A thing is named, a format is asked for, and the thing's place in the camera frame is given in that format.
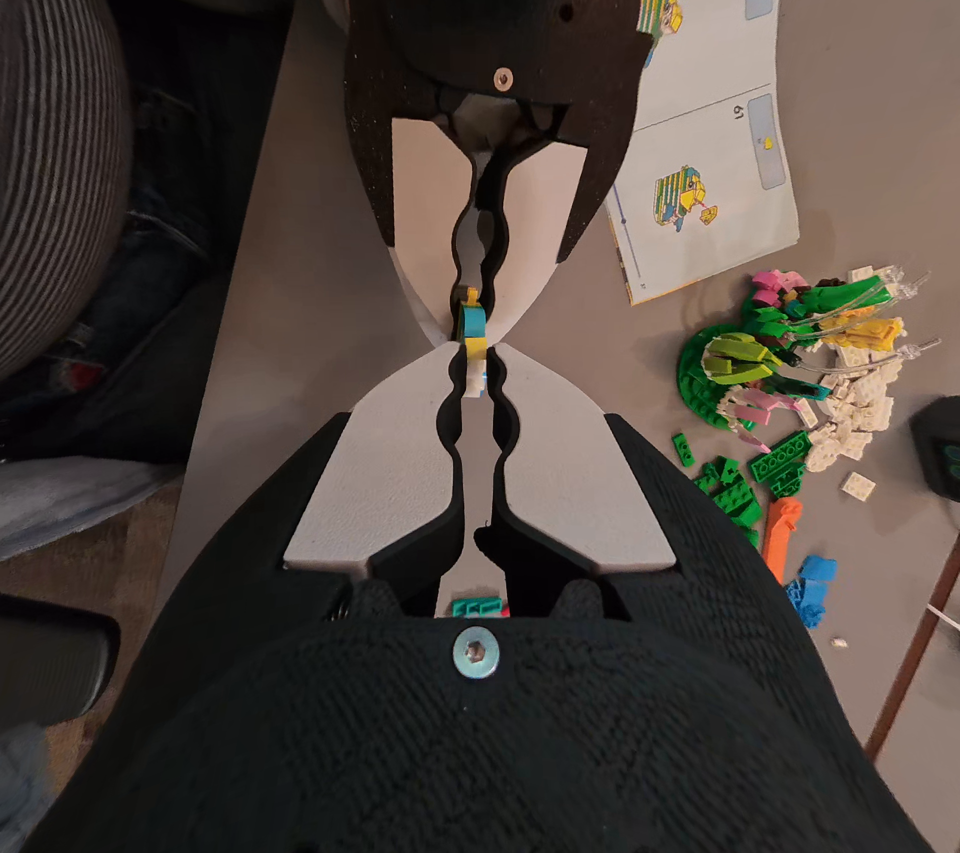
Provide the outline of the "pile of green bricks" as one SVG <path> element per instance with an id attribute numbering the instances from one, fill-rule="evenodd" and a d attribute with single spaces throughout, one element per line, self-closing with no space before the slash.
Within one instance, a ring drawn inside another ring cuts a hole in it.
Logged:
<path id="1" fill-rule="evenodd" d="M 767 487 L 773 501 L 796 496 L 807 472 L 811 447 L 810 433 L 801 429 L 749 461 L 746 472 L 737 460 L 721 455 L 706 463 L 692 482 L 738 526 L 753 547 L 759 548 L 764 507 L 754 485 Z"/>

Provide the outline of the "brick flower model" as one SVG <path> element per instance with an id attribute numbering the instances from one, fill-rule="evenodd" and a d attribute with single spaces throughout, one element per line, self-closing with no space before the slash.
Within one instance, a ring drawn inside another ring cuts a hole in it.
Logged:
<path id="1" fill-rule="evenodd" d="M 839 303 L 857 287 L 848 276 L 811 283 L 796 271 L 763 270 L 750 279 L 746 299 L 732 323 L 695 332 L 681 348 L 676 373 L 682 403 L 707 425 L 729 433 L 760 454 L 772 444 L 758 435 L 775 412 L 796 415 L 801 427 L 817 429 L 814 408 L 827 397 L 824 373 L 797 367 L 804 359 L 832 368 L 834 352 L 821 345 L 812 355 L 786 347 L 788 323 Z"/>

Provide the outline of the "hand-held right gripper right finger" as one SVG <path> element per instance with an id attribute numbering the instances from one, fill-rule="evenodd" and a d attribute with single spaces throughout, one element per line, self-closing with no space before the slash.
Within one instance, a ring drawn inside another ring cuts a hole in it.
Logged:
<path id="1" fill-rule="evenodd" d="M 671 569 L 676 555 L 602 408 L 508 344 L 489 351 L 501 454 L 496 518 L 594 575 Z"/>

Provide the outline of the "cluster of blue bricks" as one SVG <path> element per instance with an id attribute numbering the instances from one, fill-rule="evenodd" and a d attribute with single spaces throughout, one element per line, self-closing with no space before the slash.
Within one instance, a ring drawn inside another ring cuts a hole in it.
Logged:
<path id="1" fill-rule="evenodd" d="M 825 615 L 826 597 L 835 580 L 837 567 L 835 559 L 810 554 L 784 586 L 788 601 L 809 631 L 816 630 Z"/>

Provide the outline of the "orange brick separator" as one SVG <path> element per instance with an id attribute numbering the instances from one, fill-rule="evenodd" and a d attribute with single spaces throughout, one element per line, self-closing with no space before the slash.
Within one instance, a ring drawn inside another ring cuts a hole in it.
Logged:
<path id="1" fill-rule="evenodd" d="M 775 499 L 767 510 L 761 557 L 779 584 L 784 583 L 790 537 L 802 512 L 803 504 L 796 497 Z"/>

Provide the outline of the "person's grey sweatshirt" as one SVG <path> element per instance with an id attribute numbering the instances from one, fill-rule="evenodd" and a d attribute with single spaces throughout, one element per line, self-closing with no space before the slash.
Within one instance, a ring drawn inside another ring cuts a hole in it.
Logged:
<path id="1" fill-rule="evenodd" d="M 109 520 L 184 474 L 179 464 L 65 456 L 1 465 L 1 559 Z"/>

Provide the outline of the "striped brick fish model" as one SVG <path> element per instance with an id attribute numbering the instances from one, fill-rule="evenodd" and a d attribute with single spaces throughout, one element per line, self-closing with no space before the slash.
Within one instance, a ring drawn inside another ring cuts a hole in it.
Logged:
<path id="1" fill-rule="evenodd" d="M 486 310 L 480 302 L 479 290 L 476 287 L 461 285 L 457 288 L 457 302 L 454 310 L 454 319 L 455 324 L 453 329 L 453 340 L 456 343 L 462 344 L 464 348 L 466 348 L 464 345 L 464 339 L 466 337 L 485 337 L 487 339 Z"/>

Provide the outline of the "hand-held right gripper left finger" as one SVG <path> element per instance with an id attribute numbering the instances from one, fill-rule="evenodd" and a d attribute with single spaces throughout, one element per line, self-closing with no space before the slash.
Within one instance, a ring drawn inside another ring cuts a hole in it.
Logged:
<path id="1" fill-rule="evenodd" d="M 286 547 L 292 569 L 439 578 L 462 550 L 462 345 L 382 380 L 347 417 Z"/>

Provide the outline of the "dark grey power station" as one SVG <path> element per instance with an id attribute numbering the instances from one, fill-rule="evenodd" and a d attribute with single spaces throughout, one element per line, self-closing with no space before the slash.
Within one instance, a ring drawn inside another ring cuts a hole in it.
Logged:
<path id="1" fill-rule="evenodd" d="M 927 487 L 959 503 L 959 396 L 942 396 L 917 411 L 910 431 Z"/>

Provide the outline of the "dark denim cloth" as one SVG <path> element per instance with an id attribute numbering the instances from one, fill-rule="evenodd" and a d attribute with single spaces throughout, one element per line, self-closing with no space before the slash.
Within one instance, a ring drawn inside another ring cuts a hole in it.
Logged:
<path id="1" fill-rule="evenodd" d="M 2 461 L 186 462 L 199 415 L 212 267 L 194 106 L 134 88 L 124 226 L 77 320 L 2 381 Z"/>

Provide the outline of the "pile of white bricks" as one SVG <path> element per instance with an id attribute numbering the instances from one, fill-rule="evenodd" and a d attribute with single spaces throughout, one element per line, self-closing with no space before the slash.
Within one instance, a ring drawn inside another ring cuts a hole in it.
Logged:
<path id="1" fill-rule="evenodd" d="M 867 286 L 865 279 L 881 268 L 862 267 L 848 274 L 856 290 L 850 294 L 838 294 L 839 303 L 859 294 Z M 828 304 L 826 311 L 837 304 Z M 904 326 L 899 316 L 894 316 L 897 326 Z M 836 372 L 822 374 L 820 385 L 826 389 L 826 397 L 818 400 L 818 407 L 825 416 L 825 423 L 810 428 L 812 443 L 806 457 L 806 471 L 821 473 L 839 459 L 860 461 L 874 434 L 888 429 L 893 399 L 889 396 L 890 385 L 899 377 L 902 363 L 891 364 L 865 375 L 846 377 Z"/>

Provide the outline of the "brick instruction booklet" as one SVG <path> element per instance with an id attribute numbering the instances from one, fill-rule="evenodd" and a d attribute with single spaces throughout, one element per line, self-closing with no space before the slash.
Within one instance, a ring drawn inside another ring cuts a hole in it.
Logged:
<path id="1" fill-rule="evenodd" d="M 651 35 L 606 210 L 631 305 L 799 239 L 777 108 L 780 0 L 642 0 Z"/>

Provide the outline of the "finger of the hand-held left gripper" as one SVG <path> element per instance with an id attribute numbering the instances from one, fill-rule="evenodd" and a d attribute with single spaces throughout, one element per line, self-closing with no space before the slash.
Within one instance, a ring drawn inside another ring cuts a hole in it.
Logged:
<path id="1" fill-rule="evenodd" d="M 454 236 L 473 201 L 474 162 L 434 121 L 399 117 L 391 121 L 391 158 L 390 259 L 421 331 L 442 346 L 454 330 Z"/>
<path id="2" fill-rule="evenodd" d="M 552 141 L 494 175 L 485 201 L 493 234 L 481 262 L 488 343 L 505 338 L 556 270 L 587 153 Z"/>

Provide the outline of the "grey desk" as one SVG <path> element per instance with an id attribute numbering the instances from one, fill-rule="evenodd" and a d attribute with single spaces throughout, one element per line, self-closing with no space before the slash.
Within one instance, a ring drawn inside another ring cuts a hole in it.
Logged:
<path id="1" fill-rule="evenodd" d="M 511 346 L 621 415 L 678 467 L 752 450 L 689 413 L 675 385 L 688 336 L 737 311 L 749 275 L 807 280 L 898 265 L 930 278 L 901 307 L 909 343 L 942 344 L 890 386 L 890 427 L 860 461 L 807 477 L 788 574 L 836 559 L 811 633 L 856 736 L 867 740 L 958 530 L 930 492 L 910 417 L 958 394 L 958 0 L 780 0 L 777 99 L 799 241 L 631 306 L 599 211 Z M 344 38 L 298 0 L 160 586 L 168 599 L 238 507 L 332 415 L 429 350 L 378 234 L 343 116 Z M 842 493 L 851 472 L 876 489 Z M 848 648 L 831 647 L 833 636 Z"/>

